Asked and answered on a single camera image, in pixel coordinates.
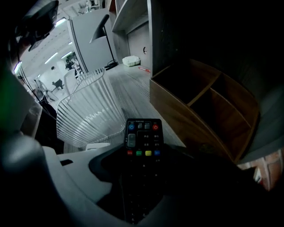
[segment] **lamp stand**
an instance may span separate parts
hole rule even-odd
[[[109,69],[112,69],[112,68],[116,67],[116,66],[118,65],[118,62],[114,59],[114,55],[112,54],[111,47],[110,47],[110,42],[108,41],[107,31],[106,31],[105,26],[103,26],[103,29],[104,29],[104,31],[105,31],[105,33],[106,33],[107,43],[108,43],[108,46],[109,46],[109,48],[110,48],[110,53],[111,53],[112,60],[113,60],[113,63],[111,63],[111,64],[105,66],[105,69],[106,69],[106,70],[109,70]]]

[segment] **desk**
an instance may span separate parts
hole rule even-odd
[[[162,121],[164,142],[184,146],[167,122],[150,104],[150,74],[138,69],[138,66],[127,67],[123,64],[116,66],[105,75],[110,78],[114,93],[118,98],[125,118],[159,118]],[[111,144],[124,141],[124,132],[109,137],[100,142]]]

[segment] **red button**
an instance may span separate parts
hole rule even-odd
[[[153,130],[158,130],[159,129],[159,126],[158,125],[153,125]]]

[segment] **yellow button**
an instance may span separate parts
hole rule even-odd
[[[152,155],[152,151],[145,151],[145,155],[146,156],[151,156]]]

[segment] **ceiling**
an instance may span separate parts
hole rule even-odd
[[[28,14],[33,15],[51,1],[39,0]],[[86,0],[59,0],[57,20],[63,17],[69,19],[79,16],[85,7]],[[44,63],[56,52],[58,54],[52,59],[53,61],[60,59],[70,51],[74,51],[73,45],[68,45],[70,42],[67,22],[55,27],[36,49],[30,52],[27,49],[23,53],[21,61],[26,76],[35,78],[38,74],[42,74],[46,70]]]

